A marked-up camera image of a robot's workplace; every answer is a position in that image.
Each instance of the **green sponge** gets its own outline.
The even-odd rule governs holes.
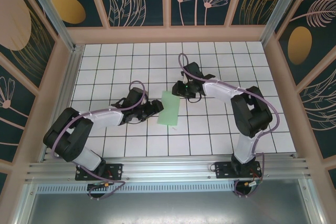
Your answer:
[[[158,124],[176,126],[180,98],[172,95],[170,91],[163,91],[161,102],[163,104],[163,111],[159,114]]]

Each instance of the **black grid line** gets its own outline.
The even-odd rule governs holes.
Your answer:
[[[131,56],[132,57],[132,61],[131,61],[131,67],[130,68],[122,68],[122,69],[118,69],[118,70],[131,70],[131,74],[130,74],[130,78],[131,78],[131,80],[132,80],[132,76],[133,76],[133,70],[135,70],[135,69],[146,69],[146,70],[148,70],[148,82],[147,83],[144,83],[146,86],[148,86],[148,88],[149,88],[149,84],[150,83],[152,83],[151,81],[150,81],[150,70],[152,70],[152,69],[164,69],[164,68],[157,68],[157,67],[155,67],[155,68],[151,68],[150,67],[150,53],[149,53],[149,58],[148,58],[148,67],[147,68],[137,68],[136,66],[134,66],[134,64],[133,64],[133,58],[134,57],[137,57],[137,55],[135,55],[134,54],[134,45],[135,44],[131,44],[132,45],[132,55],[128,55],[128,56]],[[170,56],[170,55],[174,55],[174,56],[176,56],[177,57],[177,55],[178,54],[167,54],[167,43],[165,43],[164,44],[165,45],[165,53],[163,53],[163,52],[160,52],[160,54],[157,54],[157,53],[155,53],[154,55],[160,55],[160,56],[162,56],[162,55],[165,55],[165,64],[166,64],[166,67],[165,67],[165,74],[166,74],[166,81],[165,82],[155,82],[155,84],[163,84],[163,85],[165,85],[165,87],[166,87],[166,89],[168,90],[168,87],[169,86],[172,86],[172,84],[174,84],[175,82],[168,82],[168,69],[176,69],[177,67],[175,66],[175,67],[168,67],[167,66],[167,60],[168,60],[168,56]],[[198,46],[198,53],[196,54],[196,53],[194,53],[194,54],[188,54],[188,56],[189,55],[198,55],[198,57],[196,57],[197,59],[199,58],[199,62],[200,62],[200,69],[203,69],[203,66],[202,66],[202,56],[203,56],[203,60],[206,60],[206,58],[204,58],[204,55],[216,55],[216,60],[217,60],[217,66],[216,67],[213,67],[213,66],[211,66],[211,67],[206,67],[207,69],[208,69],[208,71],[212,71],[211,69],[217,69],[217,71],[218,71],[218,74],[219,74],[219,78],[221,79],[222,77],[221,77],[221,72],[220,72],[220,68],[223,68],[223,69],[225,69],[225,68],[232,68],[232,67],[219,67],[219,58],[218,58],[218,53],[217,53],[217,50],[216,50],[216,45],[215,44],[213,44],[214,45],[214,48],[215,48],[215,53],[214,54],[202,54],[202,53],[200,53],[200,50],[199,50],[199,43],[197,43],[197,44],[195,44],[195,49],[196,49],[196,45]],[[93,84],[77,84],[77,81],[78,81],[78,74],[79,74],[79,71],[78,71],[78,73],[77,73],[77,80],[76,80],[76,85],[75,85],[75,88],[74,88],[74,92],[73,92],[73,94],[72,94],[72,100],[71,100],[71,103],[72,102],[89,102],[89,107],[92,107],[92,104],[93,104],[93,101],[105,101],[106,99],[93,99],[93,92],[94,92],[94,88],[95,88],[95,86],[98,86],[98,85],[103,85],[103,83],[102,84],[95,84],[95,82],[97,81],[96,79],[97,79],[97,74],[98,74],[98,65],[99,65],[99,61],[100,61],[100,59],[101,59],[101,57],[114,57],[114,66],[113,66],[113,68],[112,68],[112,66],[111,67],[108,67],[108,68],[102,68],[102,69],[99,69],[99,70],[115,70],[116,69],[116,56],[101,56],[100,55],[100,53],[101,53],[101,48],[102,48],[102,45],[100,45],[100,52],[99,52],[99,55],[98,56],[87,56],[87,57],[89,57],[89,58],[92,58],[92,57],[97,57],[98,58],[98,63],[97,63],[97,67],[96,68],[91,68],[91,67],[88,67],[87,65],[86,65],[86,69],[85,70],[94,70],[94,71],[96,71],[96,73],[95,73],[95,80],[94,80],[94,83]],[[244,53],[245,55],[246,54],[249,54],[249,58],[250,58],[250,61],[251,61],[251,54],[249,53],[249,50],[248,50],[248,52],[245,52]],[[234,63],[235,63],[235,68],[236,68],[236,73],[237,73],[237,78],[238,78],[238,83],[239,83],[239,85],[241,85],[241,82],[242,81],[240,81],[240,78],[239,78],[239,75],[238,75],[238,71],[237,71],[237,66],[236,66],[236,62],[235,62],[235,58],[234,58],[234,56],[233,56],[233,53],[231,53],[231,54],[220,54],[220,55],[232,55],[232,57],[233,57],[233,59],[234,59]],[[82,60],[81,60],[81,63],[80,63],[80,70],[81,70],[81,67],[82,67],[82,61],[83,61],[83,58],[82,58]],[[255,76],[255,78],[256,78],[256,73],[255,73],[255,69],[254,69],[254,66],[253,66],[253,64],[251,65],[251,66],[242,66],[242,67],[240,67],[240,68],[250,68],[250,67],[252,67],[253,68],[253,71],[254,71],[254,76]],[[273,81],[271,81],[271,80],[265,80],[265,81],[258,81],[257,80],[257,78],[256,78],[256,82],[259,84],[259,83],[261,83],[261,82],[269,82],[269,83],[272,83],[273,84]],[[126,85],[126,84],[129,84],[129,83],[115,83],[115,78],[114,78],[114,71],[113,71],[113,77],[112,77],[112,84],[111,84],[111,93],[110,93],[110,102],[111,102],[111,98],[112,98],[112,87],[114,87],[115,85]],[[92,87],[92,91],[91,91],[91,100],[74,100],[74,95],[75,95],[75,90],[76,90],[76,87],[77,86],[85,86],[85,85],[87,85],[87,86],[89,86],[89,87],[91,87],[91,86],[93,86]],[[268,95],[268,96],[265,96],[265,98],[266,97],[278,97],[278,95],[276,95],[276,93],[270,93],[270,94],[272,94],[272,95]],[[149,98],[152,100],[152,99],[159,99],[159,97],[158,97],[159,95],[155,95],[155,98],[154,98],[154,96],[153,96],[153,98],[150,96],[150,93],[149,93]],[[132,135],[131,137],[144,137],[144,136],[146,136],[146,156],[148,155],[148,136],[166,136],[167,137],[167,155],[169,156],[169,139],[170,139],[170,137],[174,137],[174,136],[188,136],[188,143],[189,143],[189,155],[191,155],[191,143],[190,143],[190,135],[207,135],[207,134],[209,134],[209,138],[210,138],[210,145],[211,145],[211,152],[212,152],[212,154],[213,154],[213,147],[212,147],[212,140],[211,140],[211,135],[223,135],[223,134],[225,134],[225,135],[227,135],[227,134],[230,134],[230,138],[231,138],[231,144],[232,144],[232,149],[234,149],[233,148],[233,135],[234,134],[239,134],[239,133],[232,133],[232,130],[230,129],[230,124],[229,124],[229,119],[228,119],[228,117],[231,115],[233,115],[232,113],[228,113],[228,108],[227,108],[227,105],[226,104],[224,104],[224,106],[225,106],[225,110],[226,110],[226,112],[224,112],[224,113],[221,113],[221,114],[213,114],[213,113],[211,113],[211,114],[209,114],[209,112],[208,112],[208,109],[209,109],[209,106],[208,106],[208,104],[207,104],[207,98],[204,98],[205,100],[204,100],[204,102],[205,102],[205,113],[206,114],[200,114],[200,115],[196,115],[196,114],[194,114],[194,115],[190,115],[190,106],[188,106],[188,104],[187,104],[187,102],[186,102],[186,107],[185,107],[185,109],[186,109],[186,115],[179,115],[179,117],[180,116],[186,116],[186,123],[187,123],[187,130],[185,129],[184,131],[185,132],[183,132],[184,134],[169,134],[169,126],[166,126],[167,127],[167,134],[164,134],[164,135],[148,135],[148,130],[149,130],[149,123],[147,122],[146,123],[146,135],[142,135],[141,133],[140,134],[137,134],[136,132],[135,132],[135,134],[137,134],[137,135]],[[210,132],[210,128],[209,128],[209,116],[210,115],[216,115],[216,116],[226,116],[226,118],[227,118],[227,124],[228,124],[228,127],[229,127],[229,133],[212,133],[212,132]],[[189,118],[190,118],[190,116],[207,116],[207,120],[208,120],[208,130],[209,130],[209,133],[200,133],[200,134],[190,134],[190,125],[189,125]],[[276,133],[289,133],[289,131],[288,130],[286,130],[286,131],[277,131]],[[105,151],[105,143],[106,143],[106,137],[125,137],[125,146],[124,146],[124,156],[125,156],[125,152],[126,152],[126,143],[127,143],[127,137],[128,137],[128,134],[127,134],[127,125],[126,125],[126,132],[125,132],[125,135],[122,135],[122,134],[116,134],[116,135],[112,135],[113,133],[111,133],[111,134],[108,134],[107,133],[107,130],[105,130],[105,134],[103,135],[102,133],[101,133],[101,136],[96,136],[96,137],[104,137],[104,145],[103,145],[103,154],[104,154],[104,151]]]

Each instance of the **purple cable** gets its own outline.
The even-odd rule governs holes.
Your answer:
[[[206,79],[202,79],[202,78],[199,78],[199,77],[197,77],[197,76],[194,76],[193,74],[191,74],[191,73],[189,73],[188,71],[186,71],[186,70],[184,69],[183,65],[182,65],[182,62],[181,62],[181,56],[185,57],[187,64],[189,64],[189,60],[188,60],[187,55],[184,54],[184,53],[181,53],[181,54],[179,54],[178,56],[179,56],[179,57],[178,57],[178,58],[179,58],[179,59],[178,59],[178,60],[179,60],[179,61],[178,61],[178,62],[179,62],[178,64],[180,64],[180,67],[182,68],[183,72],[184,72],[186,75],[190,76],[191,78],[193,78],[193,79],[195,79],[195,80],[203,81],[203,82],[208,82],[208,83],[219,83],[219,84],[222,84],[222,85],[224,85],[224,86],[227,86],[227,87],[229,87],[229,88],[231,88],[231,89],[234,89],[234,90],[237,90],[237,91],[246,93],[246,94],[248,94],[248,95],[250,95],[250,96],[252,96],[252,97],[255,97],[255,98],[259,99],[260,101],[266,103],[266,104],[267,104],[267,105],[274,111],[274,114],[275,114],[275,116],[276,116],[276,118],[277,118],[277,122],[276,122],[275,126],[274,126],[273,128],[271,128],[269,131],[262,132],[262,133],[260,133],[260,134],[257,136],[257,139],[255,140],[255,142],[254,142],[254,144],[253,144],[253,147],[252,147],[252,153],[254,153],[255,150],[256,150],[257,144],[258,144],[258,142],[259,142],[259,139],[260,139],[262,136],[264,136],[264,135],[266,135],[266,134],[268,134],[268,133],[271,133],[271,132],[273,132],[274,130],[276,130],[276,128],[277,128],[277,127],[279,126],[279,124],[280,124],[280,116],[279,116],[279,113],[277,112],[277,110],[274,108],[274,106],[273,106],[270,102],[266,101],[263,97],[261,97],[261,96],[259,96],[259,95],[257,95],[257,94],[254,94],[254,93],[252,93],[252,92],[249,92],[249,91],[247,91],[247,90],[245,90],[245,89],[242,89],[242,88],[239,88],[239,87],[235,87],[235,86],[233,86],[233,85],[231,85],[231,84],[228,84],[228,83],[226,83],[226,82],[224,82],[224,81],[220,81],[220,80],[211,80],[211,79],[210,79],[210,80],[206,80]],[[262,180],[262,178],[264,177],[265,155],[264,155],[264,153],[261,153],[260,155],[263,156],[263,157],[262,157],[262,158],[263,158],[263,159],[262,159],[262,171],[263,171],[263,173],[262,173],[262,177],[261,177],[261,180]],[[235,193],[236,195],[238,195],[238,196],[239,196],[239,195],[242,196],[243,194],[241,194],[240,192],[238,192],[238,191],[236,190],[236,187],[237,187],[238,182],[239,182],[239,180],[235,181],[234,193]]]
[[[144,84],[141,82],[141,81],[132,81],[129,85],[129,90],[131,89],[131,86],[132,84],[134,83],[139,83],[141,86],[142,86],[142,96],[140,98],[140,100],[133,106],[130,106],[128,108],[120,108],[120,109],[103,109],[103,110],[95,110],[95,111],[91,111],[91,112],[87,112],[87,113],[84,113],[82,115],[79,115],[77,117],[75,117],[74,119],[72,119],[65,127],[64,129],[59,133],[58,137],[56,138],[55,142],[54,142],[54,145],[53,147],[51,148],[51,155],[53,158],[56,158],[55,157],[55,149],[56,149],[56,146],[58,144],[58,142],[60,141],[60,139],[62,138],[62,136],[64,135],[64,133],[67,131],[67,129],[69,129],[73,123],[75,123],[78,119],[80,118],[83,118],[85,116],[88,116],[88,115],[94,115],[94,114],[98,114],[98,113],[101,113],[101,112],[109,112],[109,111],[125,111],[125,110],[131,110],[133,108],[135,108],[136,106],[138,106],[144,99],[145,97],[145,94],[146,94],[146,90],[145,90],[145,86]],[[97,176],[96,174],[94,174],[93,172],[91,172],[90,170],[86,169],[85,167],[81,166],[81,168],[83,170],[85,170],[88,174],[90,174],[91,176],[97,178],[97,179],[100,179],[100,180],[103,180],[103,181],[106,181],[106,182],[111,182],[111,183],[121,183],[120,186],[118,186],[115,190],[113,190],[112,192],[106,194],[106,195],[103,195],[102,197],[100,198],[93,198],[91,196],[91,192],[94,188],[92,188],[90,191],[89,191],[89,196],[91,197],[91,199],[96,199],[96,200],[99,200],[99,199],[105,199],[109,196],[111,196],[115,191],[117,191],[119,188],[121,188],[124,184],[125,184],[125,181],[121,181],[121,180],[110,180],[110,179],[106,179],[106,178],[103,178],[103,177],[100,177],[100,176]]]

